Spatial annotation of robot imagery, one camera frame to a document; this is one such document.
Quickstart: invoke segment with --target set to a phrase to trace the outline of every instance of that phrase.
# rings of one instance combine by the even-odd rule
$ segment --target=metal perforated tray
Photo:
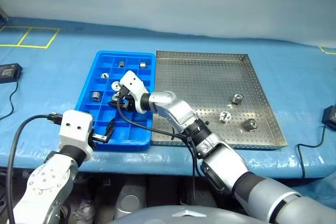
[[[156,91],[175,92],[232,147],[287,146],[247,54],[157,51],[155,72]],[[244,96],[240,105],[232,103],[233,94]],[[232,114],[226,124],[219,121],[224,110]],[[255,119],[258,128],[246,131],[242,123],[247,119]],[[153,116],[153,127],[172,132],[170,123],[157,115]],[[152,134],[152,144],[184,145],[179,139],[157,133]]]

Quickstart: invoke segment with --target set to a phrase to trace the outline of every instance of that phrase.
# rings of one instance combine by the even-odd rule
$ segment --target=metal cylinder
[[[244,96],[242,94],[234,94],[232,96],[232,102],[234,104],[241,104],[243,101]]]
[[[125,67],[125,62],[123,60],[119,61],[118,68],[124,68],[124,67]]]
[[[222,123],[227,123],[231,119],[232,119],[232,115],[228,111],[224,110],[219,114],[219,121],[222,122]]]
[[[256,120],[254,119],[247,119],[244,123],[243,123],[243,127],[247,130],[247,131],[252,131],[255,130],[258,125]]]
[[[111,100],[116,102],[118,100],[118,93],[113,94]]]
[[[141,61],[139,67],[140,67],[140,68],[147,68],[147,64],[146,64],[146,62]]]
[[[104,78],[104,79],[109,78],[109,73],[102,73],[101,78]]]
[[[92,92],[91,101],[92,102],[100,102],[101,101],[101,93],[98,92],[98,91]]]
[[[119,81],[114,81],[111,84],[111,89],[114,91],[119,91],[120,90],[120,85],[119,85]]]

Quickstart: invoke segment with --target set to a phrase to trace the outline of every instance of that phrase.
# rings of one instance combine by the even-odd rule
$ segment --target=cable connector
[[[56,112],[51,112],[47,117],[47,119],[50,120],[52,123],[55,123],[55,124],[58,124],[58,125],[61,125],[62,118],[63,118],[63,115],[58,114]]]
[[[118,94],[119,97],[121,99],[124,99],[124,97],[129,93],[130,91],[128,90],[128,88],[126,88],[125,86],[121,86],[121,89],[119,90]]]

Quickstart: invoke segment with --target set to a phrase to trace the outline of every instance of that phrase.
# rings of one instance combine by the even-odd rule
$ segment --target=robotic arm
[[[118,96],[123,98],[130,94],[139,113],[152,111],[168,119],[176,132],[193,141],[197,158],[202,159],[201,170],[205,177],[218,192],[232,194],[250,216],[277,224],[334,223],[336,220],[333,209],[302,197],[273,179],[250,172],[238,153],[211,132],[207,127],[208,122],[203,122],[173,92],[149,94],[132,71],[122,77],[120,86]],[[92,157],[92,140],[106,141],[106,136],[93,134],[92,121],[92,115],[75,110],[66,111],[57,119],[61,125],[60,151],[51,152],[45,163],[29,177],[26,192],[14,208],[17,224],[58,223],[60,207],[72,191],[78,167]],[[228,223],[247,223],[233,214],[219,213],[218,218],[225,216],[231,220]]]
[[[143,82],[128,71],[120,80],[120,96],[131,94],[139,113],[150,110],[166,119],[175,131],[190,137],[201,170],[215,189],[232,194],[246,212],[270,223],[330,223],[336,212],[302,197],[297,191],[249,171],[244,160],[216,133],[211,132],[193,109],[171,91],[148,93]]]
[[[92,157],[92,115],[68,110],[60,119],[60,151],[51,152],[30,175],[25,194],[14,208],[17,224],[58,223],[78,167]]]

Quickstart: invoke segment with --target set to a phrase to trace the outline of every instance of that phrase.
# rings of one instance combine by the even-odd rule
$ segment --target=yellow tape line
[[[47,49],[52,41],[56,38],[58,35],[60,28],[52,28],[52,27],[37,27],[37,26],[3,26],[0,28],[0,33],[5,29],[5,28],[19,28],[19,29],[28,29],[25,34],[21,37],[19,42],[17,44],[0,44],[0,47],[28,47],[28,48],[41,48],[41,49]],[[45,46],[35,46],[35,45],[21,45],[22,41],[27,37],[29,32],[33,29],[44,29],[44,30],[54,30],[55,33],[50,39],[50,41],[47,43]]]
[[[336,55],[336,52],[327,52],[323,49],[323,47],[319,46],[319,48],[321,49],[322,52],[324,52],[327,55]]]

